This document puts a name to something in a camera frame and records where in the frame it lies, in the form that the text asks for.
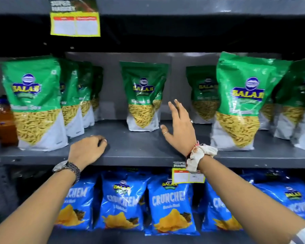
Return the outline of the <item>person's right hand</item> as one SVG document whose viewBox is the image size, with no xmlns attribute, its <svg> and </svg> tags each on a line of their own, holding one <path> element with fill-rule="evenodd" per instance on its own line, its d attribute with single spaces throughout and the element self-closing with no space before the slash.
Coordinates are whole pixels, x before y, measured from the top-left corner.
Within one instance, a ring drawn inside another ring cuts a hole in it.
<svg viewBox="0 0 305 244">
<path fill-rule="evenodd" d="M 176 104 L 168 102 L 172 115 L 173 142 L 169 143 L 184 157 L 187 157 L 197 143 L 195 129 L 191 120 L 180 120 Z"/>
</svg>

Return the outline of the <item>person's left hand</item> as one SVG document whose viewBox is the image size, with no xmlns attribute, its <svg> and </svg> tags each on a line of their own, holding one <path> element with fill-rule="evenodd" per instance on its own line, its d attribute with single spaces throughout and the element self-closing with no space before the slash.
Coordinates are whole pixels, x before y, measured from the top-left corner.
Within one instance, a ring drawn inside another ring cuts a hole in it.
<svg viewBox="0 0 305 244">
<path fill-rule="evenodd" d="M 70 146 L 68 161 L 76 165 L 80 171 L 97 161 L 103 153 L 96 153 L 98 139 L 105 139 L 101 135 L 92 135 L 73 143 Z"/>
</svg>

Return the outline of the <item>person's left forearm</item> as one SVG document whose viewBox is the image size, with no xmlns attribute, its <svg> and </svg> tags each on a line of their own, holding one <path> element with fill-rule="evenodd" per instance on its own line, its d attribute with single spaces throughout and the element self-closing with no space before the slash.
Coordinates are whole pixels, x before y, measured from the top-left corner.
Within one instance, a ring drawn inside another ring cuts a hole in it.
<svg viewBox="0 0 305 244">
<path fill-rule="evenodd" d="M 0 244 L 47 244 L 75 179 L 68 169 L 54 173 L 0 224 Z"/>
</svg>

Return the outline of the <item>person's right forearm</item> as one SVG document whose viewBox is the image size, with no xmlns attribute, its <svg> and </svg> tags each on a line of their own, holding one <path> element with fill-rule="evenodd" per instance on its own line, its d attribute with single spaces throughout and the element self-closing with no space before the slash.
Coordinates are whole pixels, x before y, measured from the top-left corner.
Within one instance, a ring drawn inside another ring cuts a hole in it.
<svg viewBox="0 0 305 244">
<path fill-rule="evenodd" d="M 305 228 L 303 218 L 214 158 L 205 155 L 198 167 L 244 231 L 256 243 L 289 244 Z"/>
</svg>

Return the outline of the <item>grey metal shelf rack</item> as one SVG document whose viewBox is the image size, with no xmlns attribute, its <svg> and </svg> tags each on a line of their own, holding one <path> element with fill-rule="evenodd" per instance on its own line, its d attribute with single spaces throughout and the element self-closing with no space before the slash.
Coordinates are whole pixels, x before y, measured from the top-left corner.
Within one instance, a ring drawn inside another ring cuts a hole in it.
<svg viewBox="0 0 305 244">
<path fill-rule="evenodd" d="M 305 0 L 96 0 L 101 37 L 50 35 L 48 0 L 0 0 L 0 61 L 39 55 L 68 56 L 92 61 L 104 68 L 101 96 L 104 119 L 85 134 L 108 140 L 106 153 L 88 168 L 148 167 L 161 169 L 180 161 L 181 155 L 160 130 L 131 132 L 126 126 L 127 104 L 119 61 L 170 64 L 163 103 L 177 98 L 190 106 L 185 78 L 188 64 L 208 64 L 217 58 L 206 52 L 248 52 L 248 56 L 305 58 Z M 0 95 L 3 94 L 0 75 Z M 266 131 L 256 135 L 254 151 L 221 151 L 216 157 L 230 168 L 287 168 L 305 181 L 305 151 Z M 44 182 L 17 182 L 24 169 L 48 170 L 65 160 L 69 146 L 50 152 L 21 151 L 0 145 L 0 218 L 12 213 L 26 196 Z M 49 242 L 153 244 L 252 244 L 242 233 L 201 233 L 199 237 L 154 236 L 118 230 L 54 230 Z"/>
</svg>

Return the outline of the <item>silver metal wristwatch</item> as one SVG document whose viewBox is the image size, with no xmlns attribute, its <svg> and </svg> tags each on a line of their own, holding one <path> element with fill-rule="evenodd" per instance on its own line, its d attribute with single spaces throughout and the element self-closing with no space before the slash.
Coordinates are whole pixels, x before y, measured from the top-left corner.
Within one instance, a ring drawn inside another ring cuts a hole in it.
<svg viewBox="0 0 305 244">
<path fill-rule="evenodd" d="M 69 162 L 68 160 L 62 161 L 62 162 L 60 162 L 60 163 L 58 163 L 57 165 L 54 166 L 54 168 L 52 169 L 52 172 L 53 173 L 57 173 L 57 172 L 60 172 L 62 170 L 70 170 L 70 171 L 72 171 L 75 174 L 76 179 L 73 182 L 72 186 L 79 181 L 80 175 L 81 175 L 81 171 L 73 163 Z"/>
</svg>

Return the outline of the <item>white fabric scrunchie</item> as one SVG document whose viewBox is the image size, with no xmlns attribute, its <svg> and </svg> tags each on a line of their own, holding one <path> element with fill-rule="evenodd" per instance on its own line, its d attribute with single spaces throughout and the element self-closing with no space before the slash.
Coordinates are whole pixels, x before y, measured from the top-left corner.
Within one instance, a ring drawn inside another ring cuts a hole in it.
<svg viewBox="0 0 305 244">
<path fill-rule="evenodd" d="M 200 160 L 205 156 L 214 157 L 218 153 L 218 149 L 206 144 L 196 143 L 194 148 L 186 157 L 186 170 L 190 173 L 196 173 Z"/>
</svg>

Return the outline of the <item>small yellow shelf price label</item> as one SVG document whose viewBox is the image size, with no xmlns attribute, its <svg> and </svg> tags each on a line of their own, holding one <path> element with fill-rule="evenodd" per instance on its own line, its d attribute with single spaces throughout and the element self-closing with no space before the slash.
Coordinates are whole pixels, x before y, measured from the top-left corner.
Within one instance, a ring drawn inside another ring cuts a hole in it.
<svg viewBox="0 0 305 244">
<path fill-rule="evenodd" d="M 184 161 L 173 162 L 171 178 L 174 184 L 203 184 L 206 180 L 205 176 L 199 170 L 196 172 L 189 172 L 186 169 L 186 164 Z"/>
</svg>

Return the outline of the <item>row of green snack packets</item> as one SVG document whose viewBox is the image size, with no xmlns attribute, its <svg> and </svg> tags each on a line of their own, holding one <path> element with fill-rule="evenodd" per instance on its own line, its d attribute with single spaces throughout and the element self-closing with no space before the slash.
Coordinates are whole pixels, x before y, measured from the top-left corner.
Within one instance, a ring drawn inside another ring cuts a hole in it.
<svg viewBox="0 0 305 244">
<path fill-rule="evenodd" d="M 168 64 L 120 61 L 130 131 L 159 129 Z M 186 67 L 192 123 L 212 124 L 211 146 L 250 151 L 258 130 L 305 150 L 305 59 L 222 52 L 216 65 Z M 2 63 L 18 148 L 53 151 L 100 121 L 103 68 L 52 56 Z"/>
</svg>

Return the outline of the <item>row of blue chip packets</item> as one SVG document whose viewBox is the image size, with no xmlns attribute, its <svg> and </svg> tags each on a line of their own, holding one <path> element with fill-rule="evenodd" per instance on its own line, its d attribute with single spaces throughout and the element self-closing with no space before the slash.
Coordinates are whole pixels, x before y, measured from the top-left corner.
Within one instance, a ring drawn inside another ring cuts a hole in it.
<svg viewBox="0 0 305 244">
<path fill-rule="evenodd" d="M 283 171 L 249 171 L 241 177 L 305 220 L 305 183 Z M 145 235 L 199 235 L 194 220 L 193 183 L 175 183 L 167 173 L 141 169 L 102 171 L 69 189 L 55 221 L 74 230 L 124 229 Z M 200 181 L 202 231 L 241 231 L 243 227 L 204 178 Z M 146 215 L 151 223 L 145 227 Z"/>
</svg>

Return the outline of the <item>orange drink bottle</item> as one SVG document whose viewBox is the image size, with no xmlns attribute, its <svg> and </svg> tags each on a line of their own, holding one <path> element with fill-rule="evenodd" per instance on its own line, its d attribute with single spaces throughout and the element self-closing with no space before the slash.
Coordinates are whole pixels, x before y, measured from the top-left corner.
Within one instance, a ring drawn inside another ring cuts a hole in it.
<svg viewBox="0 0 305 244">
<path fill-rule="evenodd" d="M 18 144 L 14 116 L 6 95 L 0 96 L 0 144 L 2 146 Z"/>
</svg>

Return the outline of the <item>large yellow shelf price label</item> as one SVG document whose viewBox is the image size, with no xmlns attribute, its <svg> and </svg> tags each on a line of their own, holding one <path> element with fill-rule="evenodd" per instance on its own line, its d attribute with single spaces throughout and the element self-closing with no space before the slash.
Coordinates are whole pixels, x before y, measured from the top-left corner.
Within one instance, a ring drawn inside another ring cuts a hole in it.
<svg viewBox="0 0 305 244">
<path fill-rule="evenodd" d="M 96 0 L 48 0 L 50 35 L 100 37 L 100 17 Z"/>
</svg>

